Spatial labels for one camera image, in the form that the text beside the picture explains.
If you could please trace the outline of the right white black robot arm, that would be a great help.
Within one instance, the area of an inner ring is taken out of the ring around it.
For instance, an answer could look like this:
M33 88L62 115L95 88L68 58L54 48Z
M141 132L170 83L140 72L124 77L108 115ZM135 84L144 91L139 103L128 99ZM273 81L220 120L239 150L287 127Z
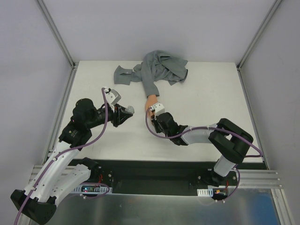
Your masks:
M221 157L214 168L201 175L204 183L218 187L228 179L228 173L238 164L242 163L253 143L253 137L226 118L220 119L217 124L205 129L179 125L168 113L152 116L151 123L157 134L162 133L175 145L188 146L195 143L212 144Z

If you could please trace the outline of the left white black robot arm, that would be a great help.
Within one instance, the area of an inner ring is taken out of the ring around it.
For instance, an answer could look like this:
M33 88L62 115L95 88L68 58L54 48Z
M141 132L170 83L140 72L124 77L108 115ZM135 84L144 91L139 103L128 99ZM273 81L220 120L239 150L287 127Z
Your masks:
M76 187L84 182L95 183L100 177L99 165L88 157L82 159L64 178L60 176L82 148L89 145L92 128L99 125L106 127L108 122L118 127L133 115L132 106L104 103L97 109L88 98L78 100L52 155L26 188L16 189L11 194L10 198L18 209L14 224L18 223L21 214L39 225L46 224L58 205Z

